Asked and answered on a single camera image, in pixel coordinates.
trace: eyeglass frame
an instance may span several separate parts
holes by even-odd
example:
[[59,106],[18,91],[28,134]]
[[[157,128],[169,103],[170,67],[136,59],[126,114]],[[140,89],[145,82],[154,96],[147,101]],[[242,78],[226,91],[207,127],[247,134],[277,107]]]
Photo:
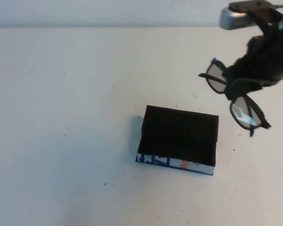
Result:
[[[208,74],[209,70],[211,69],[211,67],[213,65],[216,65],[222,72],[224,72],[225,70],[227,70],[227,67],[219,60],[217,60],[216,58],[213,58],[211,60],[211,64],[210,66],[207,68],[206,70],[206,73],[201,73],[199,74],[199,77],[202,77],[202,78],[205,78],[207,80],[207,83],[208,85],[212,88],[212,90],[214,90],[216,93],[218,94],[223,94],[225,92],[225,89],[227,88],[227,83],[226,81],[222,80],[222,79],[219,79],[215,76],[212,76],[210,74]],[[213,85],[209,82],[209,80],[212,80],[212,81],[216,81],[216,82],[219,82],[223,85],[225,85],[225,89],[223,91],[218,91],[216,90]],[[251,79],[251,78],[239,78],[239,79],[236,79],[230,86],[232,86],[233,84],[237,83],[237,82],[254,82],[254,83],[265,83],[265,84],[270,84],[270,85],[274,85],[275,82],[274,81],[266,81],[266,80],[257,80],[257,79]],[[244,126],[237,118],[236,116],[234,115],[233,111],[232,111],[232,106],[233,104],[236,102],[236,100],[239,98],[237,97],[236,99],[232,100],[231,104],[230,104],[230,112],[231,112],[231,115],[232,117],[235,119],[235,121],[238,123],[239,126],[241,126],[243,129],[246,129],[246,130],[249,130],[250,131],[250,136],[253,136],[254,134],[254,130],[259,128],[259,127],[263,127],[265,129],[268,129],[271,127],[271,125],[267,122],[267,120],[265,119],[265,115],[263,113],[263,111],[261,110],[261,108],[258,106],[258,104],[253,101],[248,95],[243,95],[243,96],[240,96],[244,99],[245,101],[245,104],[247,106],[247,109],[248,109],[248,113],[249,113],[249,117],[252,118],[252,112],[251,112],[251,109],[253,109],[253,111],[256,113],[256,115],[258,116],[258,118],[260,119],[260,124],[257,125],[257,126],[253,126],[251,123],[250,123],[250,127],[246,127]]]

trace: white wall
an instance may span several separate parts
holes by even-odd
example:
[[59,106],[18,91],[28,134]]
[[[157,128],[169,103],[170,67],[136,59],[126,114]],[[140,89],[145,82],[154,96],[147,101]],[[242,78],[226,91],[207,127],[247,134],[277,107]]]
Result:
[[[0,0],[6,26],[217,25],[229,0]],[[283,3],[283,0],[272,0]]]

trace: eyeglass lens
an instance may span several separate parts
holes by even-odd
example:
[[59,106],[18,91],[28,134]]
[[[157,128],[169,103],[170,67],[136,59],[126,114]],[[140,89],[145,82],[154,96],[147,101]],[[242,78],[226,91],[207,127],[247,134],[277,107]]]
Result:
[[[218,79],[221,79],[223,81],[226,81],[225,77],[222,76],[222,70],[217,67],[215,64],[212,64],[208,70],[208,73],[211,76],[214,76]],[[211,84],[212,87],[214,87],[214,89],[216,89],[218,92],[223,92],[226,85],[217,82],[217,81],[213,81],[211,79],[208,79],[208,82]]]
[[251,126],[258,127],[261,124],[261,120],[255,113],[255,111],[250,106],[251,116],[248,111],[247,103],[243,97],[239,97],[236,99],[234,103],[232,103],[231,110],[233,112],[233,116],[245,127],[249,128]]

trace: black eyeglasses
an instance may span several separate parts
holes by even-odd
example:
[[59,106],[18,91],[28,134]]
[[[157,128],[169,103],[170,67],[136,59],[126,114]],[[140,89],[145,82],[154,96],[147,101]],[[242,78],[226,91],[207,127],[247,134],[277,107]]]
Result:
[[[223,94],[227,88],[227,81],[223,76],[223,72],[226,70],[226,66],[221,61],[214,58],[206,73],[201,73],[199,76],[205,78],[209,86],[216,93]],[[254,129],[258,127],[263,127],[265,129],[271,127],[271,125],[266,121],[263,111],[247,95],[243,95],[233,100],[230,105],[230,111],[235,121],[242,128],[250,131],[250,136],[253,136]]]

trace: eyeglass temple arm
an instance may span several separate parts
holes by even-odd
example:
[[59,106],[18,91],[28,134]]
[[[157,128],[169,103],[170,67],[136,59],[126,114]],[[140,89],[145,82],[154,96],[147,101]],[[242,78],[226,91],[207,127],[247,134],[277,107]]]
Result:
[[206,74],[206,73],[201,73],[198,76],[202,77],[202,78],[205,78],[205,79],[210,79],[210,80],[213,80],[213,81],[216,81],[216,82],[219,82],[221,84],[226,85],[226,82],[223,81],[222,79],[216,78],[216,77],[214,77],[212,75],[209,75],[209,74]]

